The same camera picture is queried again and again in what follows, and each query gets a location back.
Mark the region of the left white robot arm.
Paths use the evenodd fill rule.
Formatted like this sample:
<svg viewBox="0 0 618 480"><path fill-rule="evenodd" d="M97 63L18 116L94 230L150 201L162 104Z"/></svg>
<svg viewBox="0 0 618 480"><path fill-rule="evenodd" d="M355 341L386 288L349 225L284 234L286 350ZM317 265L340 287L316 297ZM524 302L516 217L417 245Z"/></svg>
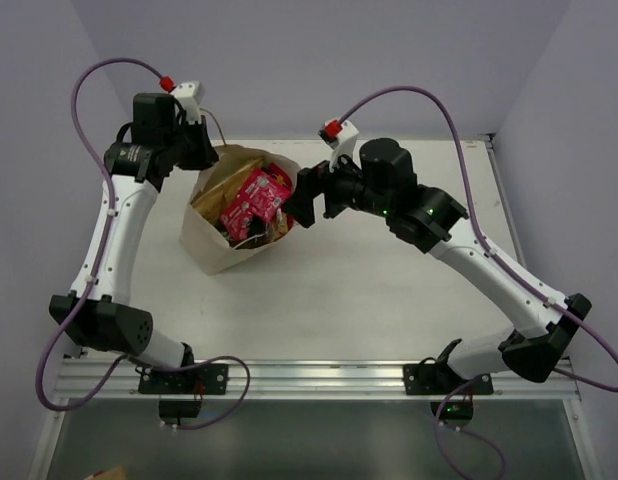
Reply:
<svg viewBox="0 0 618 480"><path fill-rule="evenodd" d="M199 101L200 85L169 93L140 93L133 119L104 155L105 180L94 236L69 292L55 295L49 312L77 345L126 354L162 367L174 392L190 390L196 367L185 345L160 333L152 315L131 304L131 279L140 239L164 180L174 168L203 171L218 160Z"/></svg>

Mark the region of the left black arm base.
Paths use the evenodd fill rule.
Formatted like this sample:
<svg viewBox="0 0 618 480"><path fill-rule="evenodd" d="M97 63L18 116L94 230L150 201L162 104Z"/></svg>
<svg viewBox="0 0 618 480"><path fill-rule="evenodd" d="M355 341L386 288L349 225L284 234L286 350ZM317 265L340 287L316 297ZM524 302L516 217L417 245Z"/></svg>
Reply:
<svg viewBox="0 0 618 480"><path fill-rule="evenodd" d="M229 367L220 363L183 373L159 372L149 367L137 367L135 371L140 374L138 392L160 397L160 420L181 426L198 417L205 396L226 393Z"/></svg>

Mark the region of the pink Real chips bag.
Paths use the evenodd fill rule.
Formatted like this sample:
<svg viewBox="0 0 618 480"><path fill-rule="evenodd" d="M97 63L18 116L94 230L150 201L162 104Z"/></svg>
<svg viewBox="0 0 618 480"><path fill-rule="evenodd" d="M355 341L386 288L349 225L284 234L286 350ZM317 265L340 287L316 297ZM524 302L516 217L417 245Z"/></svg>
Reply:
<svg viewBox="0 0 618 480"><path fill-rule="evenodd" d="M291 177L275 163L269 163L267 166L264 167L264 171L278 184L280 184L287 190L293 189L293 182Z"/></svg>

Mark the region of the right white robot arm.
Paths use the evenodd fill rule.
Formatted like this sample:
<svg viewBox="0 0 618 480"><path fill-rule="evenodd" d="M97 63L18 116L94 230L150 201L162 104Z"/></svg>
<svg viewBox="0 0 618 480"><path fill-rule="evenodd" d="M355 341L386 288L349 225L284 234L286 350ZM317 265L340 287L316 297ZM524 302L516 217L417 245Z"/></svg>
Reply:
<svg viewBox="0 0 618 480"><path fill-rule="evenodd" d="M381 217L398 239L455 270L505 314L511 327L454 340L426 366L424 377L443 391L457 392L478 375L505 370L544 382L578 330L568 316L585 318L590 301L543 284L511 257L485 248L465 207L444 190L419 183L410 152L397 141L370 140L359 158L355 163L341 154L334 164L301 169L284 212L308 228L321 196L328 219L345 209Z"/></svg>

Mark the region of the orange snack packet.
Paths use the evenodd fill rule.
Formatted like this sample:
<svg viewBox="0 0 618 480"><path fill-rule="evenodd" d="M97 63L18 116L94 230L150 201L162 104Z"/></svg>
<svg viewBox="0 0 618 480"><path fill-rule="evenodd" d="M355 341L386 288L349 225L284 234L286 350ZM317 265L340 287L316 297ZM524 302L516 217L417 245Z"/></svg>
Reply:
<svg viewBox="0 0 618 480"><path fill-rule="evenodd" d="M273 243L287 235L293 228L294 219L282 210L278 210L265 228L265 243Z"/></svg>

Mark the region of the tan yellow chips bag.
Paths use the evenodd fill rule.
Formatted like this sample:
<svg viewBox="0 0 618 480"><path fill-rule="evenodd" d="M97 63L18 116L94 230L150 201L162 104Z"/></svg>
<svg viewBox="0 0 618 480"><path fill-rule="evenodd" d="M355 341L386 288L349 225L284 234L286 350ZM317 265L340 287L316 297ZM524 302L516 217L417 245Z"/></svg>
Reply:
<svg viewBox="0 0 618 480"><path fill-rule="evenodd" d="M263 156L224 154L205 186L191 200L192 208L210 224L218 223L251 172L263 164Z"/></svg>

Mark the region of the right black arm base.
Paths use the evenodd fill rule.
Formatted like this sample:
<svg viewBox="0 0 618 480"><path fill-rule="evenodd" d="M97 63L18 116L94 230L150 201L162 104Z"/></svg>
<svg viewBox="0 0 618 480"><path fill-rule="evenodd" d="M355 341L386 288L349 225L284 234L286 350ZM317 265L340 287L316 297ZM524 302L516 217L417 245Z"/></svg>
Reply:
<svg viewBox="0 0 618 480"><path fill-rule="evenodd" d="M467 383L450 368L433 357L425 357L416 363L402 366L402 380L408 396L444 397L452 390ZM469 386L465 386L441 409L440 420L447 425L463 427L474 415L474 398L494 393L492 378L483 375Z"/></svg>

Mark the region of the red snack packet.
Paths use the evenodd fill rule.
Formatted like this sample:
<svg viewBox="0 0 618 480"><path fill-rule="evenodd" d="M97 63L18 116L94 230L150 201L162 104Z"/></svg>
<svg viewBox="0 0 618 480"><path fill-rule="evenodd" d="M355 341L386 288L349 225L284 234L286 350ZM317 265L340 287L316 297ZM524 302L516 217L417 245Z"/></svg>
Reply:
<svg viewBox="0 0 618 480"><path fill-rule="evenodd" d="M254 169L238 191L238 205L269 223L291 191L262 169Z"/></svg>
<svg viewBox="0 0 618 480"><path fill-rule="evenodd" d="M241 242L265 233L265 224L249 200L236 199L220 217L234 242Z"/></svg>

